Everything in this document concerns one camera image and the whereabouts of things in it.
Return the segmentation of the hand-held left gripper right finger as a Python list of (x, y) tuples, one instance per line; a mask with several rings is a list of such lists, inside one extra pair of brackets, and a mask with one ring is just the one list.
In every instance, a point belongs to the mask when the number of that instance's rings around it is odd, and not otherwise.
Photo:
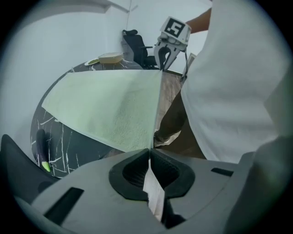
[(252, 166), (253, 153), (237, 164), (152, 149), (151, 169), (165, 191), (167, 234), (226, 234), (233, 207)]

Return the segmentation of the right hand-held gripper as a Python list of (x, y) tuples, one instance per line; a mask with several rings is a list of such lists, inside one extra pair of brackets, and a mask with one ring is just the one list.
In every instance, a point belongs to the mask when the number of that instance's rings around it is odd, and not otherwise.
[(154, 57), (159, 69), (169, 69), (181, 50), (188, 46), (191, 27), (173, 17), (168, 17), (160, 29), (161, 35), (154, 48)]

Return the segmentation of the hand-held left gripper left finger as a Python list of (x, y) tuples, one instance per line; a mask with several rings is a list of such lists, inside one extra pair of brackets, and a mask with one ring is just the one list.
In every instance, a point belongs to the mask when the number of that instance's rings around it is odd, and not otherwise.
[[(30, 221), (47, 234), (158, 234), (165, 227), (155, 218), (146, 201), (122, 197), (110, 185), (109, 171), (117, 163), (141, 156), (137, 150), (88, 163), (43, 191), (32, 203), (16, 197)], [(45, 217), (54, 203), (70, 188), (82, 194), (60, 225)]]

